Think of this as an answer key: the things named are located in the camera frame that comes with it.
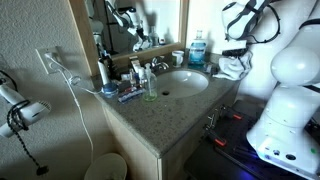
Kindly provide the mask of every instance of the electrical outlet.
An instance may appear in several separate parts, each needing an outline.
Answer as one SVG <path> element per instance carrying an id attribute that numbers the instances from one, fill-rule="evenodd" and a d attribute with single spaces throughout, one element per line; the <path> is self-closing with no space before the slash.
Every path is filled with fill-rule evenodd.
<path id="1" fill-rule="evenodd" d="M 57 70 L 53 70 L 50 68 L 50 63 L 52 63 L 52 60 L 45 57 L 46 53 L 51 52 L 53 53 L 55 60 L 61 63 L 61 58 L 60 58 L 57 47 L 39 48 L 39 49 L 36 49 L 36 51 L 47 74 L 53 74 L 53 73 L 59 72 Z"/>

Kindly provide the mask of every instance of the sink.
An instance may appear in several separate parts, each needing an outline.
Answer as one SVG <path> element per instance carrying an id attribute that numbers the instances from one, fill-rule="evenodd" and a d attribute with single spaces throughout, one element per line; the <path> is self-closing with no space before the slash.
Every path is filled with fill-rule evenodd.
<path id="1" fill-rule="evenodd" d="M 183 98 L 198 94 L 208 87 L 208 78 L 193 70 L 174 70 L 157 76 L 158 95 Z"/>

